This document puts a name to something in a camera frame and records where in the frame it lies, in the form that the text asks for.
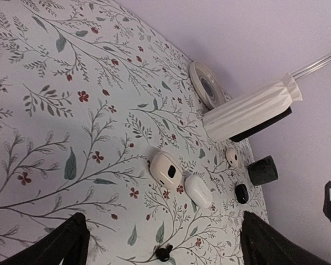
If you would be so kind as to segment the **small beige earbud case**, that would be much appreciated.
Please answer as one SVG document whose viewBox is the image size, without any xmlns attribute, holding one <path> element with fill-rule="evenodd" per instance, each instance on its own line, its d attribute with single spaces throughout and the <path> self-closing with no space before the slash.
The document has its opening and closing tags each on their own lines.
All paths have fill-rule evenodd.
<svg viewBox="0 0 331 265">
<path fill-rule="evenodd" d="M 238 155 L 234 149 L 228 148 L 225 157 L 230 167 L 238 166 Z"/>
</svg>

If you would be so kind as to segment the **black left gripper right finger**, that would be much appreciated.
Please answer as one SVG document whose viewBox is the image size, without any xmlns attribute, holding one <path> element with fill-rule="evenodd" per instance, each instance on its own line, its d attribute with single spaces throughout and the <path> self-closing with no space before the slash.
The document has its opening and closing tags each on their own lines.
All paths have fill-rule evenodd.
<svg viewBox="0 0 331 265">
<path fill-rule="evenodd" d="M 244 264 L 328 264 L 249 211 L 243 215 L 240 242 Z"/>
</svg>

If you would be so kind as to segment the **black mug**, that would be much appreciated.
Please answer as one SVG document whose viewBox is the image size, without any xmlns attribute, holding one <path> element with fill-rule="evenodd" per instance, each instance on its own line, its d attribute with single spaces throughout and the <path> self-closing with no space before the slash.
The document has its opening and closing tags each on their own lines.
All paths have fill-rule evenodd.
<svg viewBox="0 0 331 265">
<path fill-rule="evenodd" d="M 278 172 L 272 156 L 266 156 L 247 167 L 249 178 L 254 186 L 261 186 L 278 180 Z"/>
</svg>

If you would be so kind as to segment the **white ribbed ceramic vase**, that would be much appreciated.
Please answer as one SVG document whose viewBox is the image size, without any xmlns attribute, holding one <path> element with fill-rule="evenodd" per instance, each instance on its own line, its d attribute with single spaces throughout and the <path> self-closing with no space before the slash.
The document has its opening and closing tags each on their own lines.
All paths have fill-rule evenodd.
<svg viewBox="0 0 331 265">
<path fill-rule="evenodd" d="M 302 100 L 297 82 L 288 73 L 276 83 L 255 89 L 207 112 L 203 117 L 204 129 L 213 141 L 225 141 Z"/>
</svg>

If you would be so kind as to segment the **striped ceramic plate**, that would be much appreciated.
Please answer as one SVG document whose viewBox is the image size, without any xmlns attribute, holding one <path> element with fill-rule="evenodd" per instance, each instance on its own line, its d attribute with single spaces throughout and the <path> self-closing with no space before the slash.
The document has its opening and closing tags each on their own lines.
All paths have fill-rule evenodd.
<svg viewBox="0 0 331 265">
<path fill-rule="evenodd" d="M 200 62 L 192 62 L 189 66 L 189 75 L 201 101 L 210 110 L 226 102 L 223 91 L 210 69 Z"/>
</svg>

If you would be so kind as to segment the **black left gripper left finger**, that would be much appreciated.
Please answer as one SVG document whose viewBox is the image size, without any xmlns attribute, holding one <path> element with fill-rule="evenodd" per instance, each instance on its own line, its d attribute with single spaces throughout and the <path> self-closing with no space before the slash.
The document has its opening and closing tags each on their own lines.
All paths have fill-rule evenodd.
<svg viewBox="0 0 331 265">
<path fill-rule="evenodd" d="M 0 264 L 86 264 L 89 239 L 85 215 L 75 213 L 37 243 Z"/>
</svg>

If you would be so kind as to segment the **small black earbud case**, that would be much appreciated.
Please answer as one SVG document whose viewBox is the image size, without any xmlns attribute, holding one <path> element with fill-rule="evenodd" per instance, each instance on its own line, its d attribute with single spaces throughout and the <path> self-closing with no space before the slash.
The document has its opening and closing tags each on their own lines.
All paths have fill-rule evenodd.
<svg viewBox="0 0 331 265">
<path fill-rule="evenodd" d="M 241 183 L 235 187 L 236 199 L 240 204 L 246 204 L 249 200 L 248 190 L 245 184 Z"/>
</svg>

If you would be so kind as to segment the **tall black cylinder vase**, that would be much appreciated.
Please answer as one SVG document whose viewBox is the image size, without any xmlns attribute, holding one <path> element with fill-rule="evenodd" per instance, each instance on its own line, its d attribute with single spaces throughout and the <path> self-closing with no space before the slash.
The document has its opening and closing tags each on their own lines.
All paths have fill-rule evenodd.
<svg viewBox="0 0 331 265">
<path fill-rule="evenodd" d="M 288 107 L 284 112 L 280 113 L 279 115 L 257 125 L 257 126 L 254 126 L 240 134 L 237 134 L 233 137 L 230 138 L 231 141 L 233 142 L 240 142 L 246 138 L 249 138 L 250 136 L 266 129 L 267 127 L 277 123 L 278 121 L 282 120 L 283 118 L 289 116 L 290 114 L 292 114 L 292 109 L 291 107 Z"/>
</svg>

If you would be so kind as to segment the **right rear aluminium post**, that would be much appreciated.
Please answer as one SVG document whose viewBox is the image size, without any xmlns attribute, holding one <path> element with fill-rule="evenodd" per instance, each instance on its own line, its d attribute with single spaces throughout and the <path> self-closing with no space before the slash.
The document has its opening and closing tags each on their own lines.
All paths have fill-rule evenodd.
<svg viewBox="0 0 331 265">
<path fill-rule="evenodd" d="M 327 64 L 331 63 L 331 52 L 326 54 L 325 56 L 319 58 L 318 60 L 314 61 L 311 64 L 308 64 L 304 66 L 303 68 L 300 68 L 299 70 L 293 72 L 291 76 L 295 80 L 302 79 L 303 77 L 308 76 L 309 74 L 312 74 L 313 72 L 321 69 L 322 67 L 326 66 Z"/>
</svg>

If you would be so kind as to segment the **beige earbud case with window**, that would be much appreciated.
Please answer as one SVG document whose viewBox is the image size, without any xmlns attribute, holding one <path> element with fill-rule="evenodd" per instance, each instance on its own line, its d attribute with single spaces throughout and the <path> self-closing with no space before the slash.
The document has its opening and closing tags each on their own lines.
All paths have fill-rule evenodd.
<svg viewBox="0 0 331 265">
<path fill-rule="evenodd" d="M 175 158 L 164 151 L 155 154 L 150 164 L 152 177 L 167 189 L 176 189 L 183 179 L 183 174 Z"/>
</svg>

